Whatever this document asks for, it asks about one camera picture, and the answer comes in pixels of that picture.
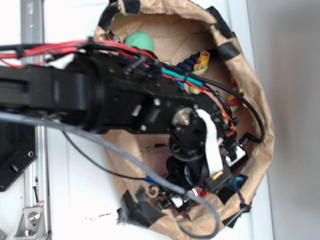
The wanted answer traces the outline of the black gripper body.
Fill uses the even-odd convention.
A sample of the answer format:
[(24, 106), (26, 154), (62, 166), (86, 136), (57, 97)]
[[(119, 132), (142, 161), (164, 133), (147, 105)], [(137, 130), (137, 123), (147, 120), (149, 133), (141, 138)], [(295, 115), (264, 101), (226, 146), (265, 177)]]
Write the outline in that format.
[(237, 139), (237, 132), (225, 122), (219, 107), (181, 107), (164, 117), (156, 126), (169, 133), (172, 156), (166, 161), (166, 180), (186, 190), (199, 188), (216, 194), (225, 204), (248, 178), (227, 166), (220, 145), (237, 140), (245, 147), (248, 137)]

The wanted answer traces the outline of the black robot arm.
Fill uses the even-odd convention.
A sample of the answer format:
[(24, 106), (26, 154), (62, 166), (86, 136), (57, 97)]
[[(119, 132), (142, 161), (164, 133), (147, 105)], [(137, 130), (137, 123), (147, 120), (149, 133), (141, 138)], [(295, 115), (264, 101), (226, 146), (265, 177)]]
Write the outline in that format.
[(247, 160), (247, 136), (237, 140), (237, 119), (214, 87), (217, 82), (160, 62), (148, 50), (111, 41), (5, 45), (0, 58), (73, 54), (64, 69), (30, 65), (0, 68), (0, 110), (58, 120), (86, 132), (121, 129), (169, 135), (167, 179), (187, 190), (199, 187), (225, 203), (247, 178), (235, 176)]

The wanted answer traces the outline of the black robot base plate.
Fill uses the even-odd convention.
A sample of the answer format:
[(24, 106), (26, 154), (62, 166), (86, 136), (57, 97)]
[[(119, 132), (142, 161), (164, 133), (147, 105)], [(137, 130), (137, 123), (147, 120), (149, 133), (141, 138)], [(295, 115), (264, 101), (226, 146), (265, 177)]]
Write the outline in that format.
[(0, 122), (0, 191), (7, 191), (37, 156), (34, 126)]

